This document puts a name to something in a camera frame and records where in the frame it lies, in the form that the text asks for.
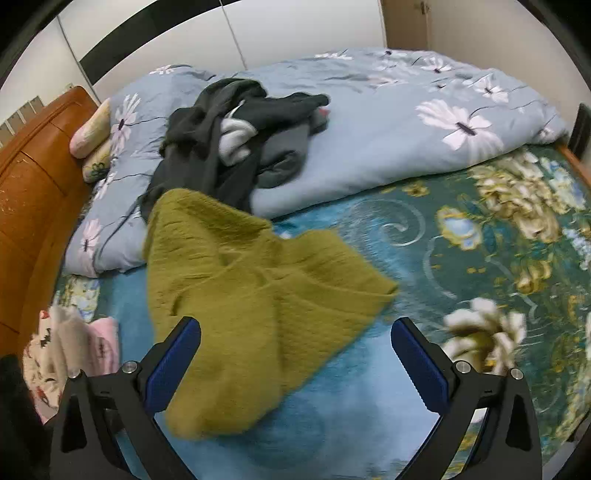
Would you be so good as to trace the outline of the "olive green knitted sweater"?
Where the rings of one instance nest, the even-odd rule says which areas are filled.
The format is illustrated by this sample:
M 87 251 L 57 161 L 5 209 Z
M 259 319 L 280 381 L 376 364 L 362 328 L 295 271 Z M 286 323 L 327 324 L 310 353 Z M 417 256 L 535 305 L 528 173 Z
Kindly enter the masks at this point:
M 183 317 L 201 341 L 166 411 L 184 439 L 245 432 L 365 332 L 396 283 L 331 230 L 270 222 L 186 189 L 156 202 L 143 247 L 157 340 Z

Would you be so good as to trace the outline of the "pink and cream folded clothes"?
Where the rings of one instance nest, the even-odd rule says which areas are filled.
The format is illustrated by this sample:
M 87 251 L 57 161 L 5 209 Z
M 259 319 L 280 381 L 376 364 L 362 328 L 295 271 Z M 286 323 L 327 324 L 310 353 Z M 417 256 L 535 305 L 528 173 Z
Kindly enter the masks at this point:
M 42 422 L 59 409 L 69 376 L 114 373 L 120 365 L 119 325 L 112 317 L 86 322 L 74 306 L 53 305 L 39 315 L 38 331 L 24 349 L 23 377 Z

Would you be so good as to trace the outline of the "dark grey clothes pile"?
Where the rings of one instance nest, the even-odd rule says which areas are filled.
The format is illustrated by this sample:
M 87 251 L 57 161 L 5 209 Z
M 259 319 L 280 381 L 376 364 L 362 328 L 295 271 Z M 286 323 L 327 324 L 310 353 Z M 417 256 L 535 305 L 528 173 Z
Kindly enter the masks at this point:
M 253 190 L 283 185 L 301 172 L 311 137 L 328 120 L 325 94 L 270 97 L 256 80 L 240 78 L 208 85 L 192 106 L 169 116 L 162 159 L 139 199 L 141 217 L 176 188 L 249 212 Z

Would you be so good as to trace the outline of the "teal floral bed sheet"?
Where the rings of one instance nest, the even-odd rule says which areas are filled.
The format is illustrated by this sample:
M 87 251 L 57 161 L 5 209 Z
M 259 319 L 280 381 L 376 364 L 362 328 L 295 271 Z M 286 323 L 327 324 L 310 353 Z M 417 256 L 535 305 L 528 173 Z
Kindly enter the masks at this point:
M 334 232 L 394 282 L 393 302 L 276 410 L 238 436 L 173 446 L 201 479 L 393 479 L 435 415 L 389 344 L 411 318 L 432 341 L 491 313 L 525 370 L 554 470 L 590 412 L 590 192 L 559 151 L 530 146 L 466 171 L 360 193 L 273 224 L 291 242 Z

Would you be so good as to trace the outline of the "orange wooden headboard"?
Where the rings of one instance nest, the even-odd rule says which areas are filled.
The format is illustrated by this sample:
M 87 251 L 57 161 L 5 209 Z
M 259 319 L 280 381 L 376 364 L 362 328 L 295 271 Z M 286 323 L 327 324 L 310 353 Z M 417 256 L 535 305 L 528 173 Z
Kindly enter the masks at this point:
M 90 187 L 69 152 L 97 106 L 80 86 L 45 106 L 1 149 L 1 353 L 21 355 L 51 303 Z

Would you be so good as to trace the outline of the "yellow floral pillow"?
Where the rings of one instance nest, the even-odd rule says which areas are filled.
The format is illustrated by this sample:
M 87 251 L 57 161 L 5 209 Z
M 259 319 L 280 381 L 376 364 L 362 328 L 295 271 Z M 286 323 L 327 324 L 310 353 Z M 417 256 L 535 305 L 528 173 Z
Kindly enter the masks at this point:
M 106 177 L 111 163 L 111 141 L 105 140 L 84 160 L 82 167 L 83 180 L 93 184 Z

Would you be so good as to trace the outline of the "pink floral pillow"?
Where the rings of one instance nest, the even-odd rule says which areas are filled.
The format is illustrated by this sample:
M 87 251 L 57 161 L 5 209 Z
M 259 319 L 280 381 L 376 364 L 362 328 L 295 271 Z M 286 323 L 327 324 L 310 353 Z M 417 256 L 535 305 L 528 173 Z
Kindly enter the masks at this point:
M 110 100 L 104 100 L 72 136 L 69 143 L 70 154 L 76 159 L 88 157 L 96 148 L 109 138 Z

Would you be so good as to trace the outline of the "small black speaker box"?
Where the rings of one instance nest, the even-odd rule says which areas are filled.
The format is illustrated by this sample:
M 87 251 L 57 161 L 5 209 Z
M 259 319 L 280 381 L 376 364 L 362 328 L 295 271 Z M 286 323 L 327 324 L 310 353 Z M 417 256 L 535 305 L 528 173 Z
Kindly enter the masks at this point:
M 583 154 L 590 142 L 591 135 L 591 109 L 584 103 L 580 103 L 577 116 L 573 126 L 568 149 L 579 159 L 583 159 Z

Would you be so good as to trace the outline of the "grey-blue floral duvet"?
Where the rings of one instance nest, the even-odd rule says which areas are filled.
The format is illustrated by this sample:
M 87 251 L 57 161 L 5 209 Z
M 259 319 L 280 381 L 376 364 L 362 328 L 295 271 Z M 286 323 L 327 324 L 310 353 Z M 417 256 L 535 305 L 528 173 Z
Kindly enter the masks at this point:
M 328 124 L 311 136 L 301 171 L 256 187 L 253 215 L 273 219 L 312 205 L 422 175 L 457 171 L 527 144 L 558 140 L 557 109 L 521 80 L 433 51 L 355 49 L 245 71 L 271 97 L 329 98 Z M 109 100 L 111 164 L 72 235 L 64 269 L 96 277 L 143 262 L 140 203 L 164 163 L 170 115 L 215 81 L 187 65 L 137 78 Z

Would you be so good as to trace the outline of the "white wardrobe with black stripe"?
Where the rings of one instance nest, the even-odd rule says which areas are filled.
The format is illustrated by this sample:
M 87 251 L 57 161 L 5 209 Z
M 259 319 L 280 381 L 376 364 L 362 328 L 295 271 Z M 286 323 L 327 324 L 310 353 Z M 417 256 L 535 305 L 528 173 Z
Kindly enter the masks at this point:
M 103 100 L 165 65 L 233 73 L 385 44 L 377 1 L 72 1 L 6 78 L 1 118 L 70 86 Z

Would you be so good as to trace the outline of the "wooden room door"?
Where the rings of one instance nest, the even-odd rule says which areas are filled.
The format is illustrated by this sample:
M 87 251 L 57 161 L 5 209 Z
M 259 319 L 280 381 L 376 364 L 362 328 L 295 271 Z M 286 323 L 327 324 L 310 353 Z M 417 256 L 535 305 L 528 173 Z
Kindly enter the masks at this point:
M 382 0 L 387 45 L 402 50 L 430 47 L 430 6 L 420 0 Z

